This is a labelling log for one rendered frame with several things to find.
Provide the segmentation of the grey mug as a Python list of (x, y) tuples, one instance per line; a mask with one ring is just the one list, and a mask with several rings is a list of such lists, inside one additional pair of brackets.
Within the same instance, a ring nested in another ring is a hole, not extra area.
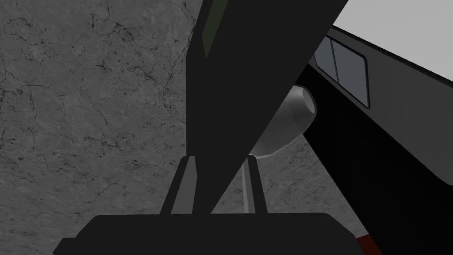
[(250, 152), (257, 159), (271, 157), (293, 144), (314, 122), (317, 107), (311, 93), (293, 86)]

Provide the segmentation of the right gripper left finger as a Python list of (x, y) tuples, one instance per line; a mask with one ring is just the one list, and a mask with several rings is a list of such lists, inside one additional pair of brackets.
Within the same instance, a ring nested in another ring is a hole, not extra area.
[(184, 156), (177, 167), (160, 214), (191, 214), (197, 182), (194, 156)]

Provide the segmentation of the black board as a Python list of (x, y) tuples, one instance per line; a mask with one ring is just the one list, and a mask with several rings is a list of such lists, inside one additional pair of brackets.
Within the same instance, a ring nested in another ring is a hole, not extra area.
[(203, 0), (186, 55), (192, 212), (209, 214), (348, 0)]

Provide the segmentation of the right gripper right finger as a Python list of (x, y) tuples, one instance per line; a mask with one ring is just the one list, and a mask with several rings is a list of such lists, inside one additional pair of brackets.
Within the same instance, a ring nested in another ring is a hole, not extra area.
[(248, 155), (242, 165), (242, 188), (244, 213), (267, 214), (257, 159), (253, 155)]

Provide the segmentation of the black appliance with window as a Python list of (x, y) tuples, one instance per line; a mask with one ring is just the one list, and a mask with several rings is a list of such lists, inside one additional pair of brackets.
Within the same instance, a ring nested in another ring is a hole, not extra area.
[(332, 26), (304, 137), (383, 255), (453, 255), (453, 81)]

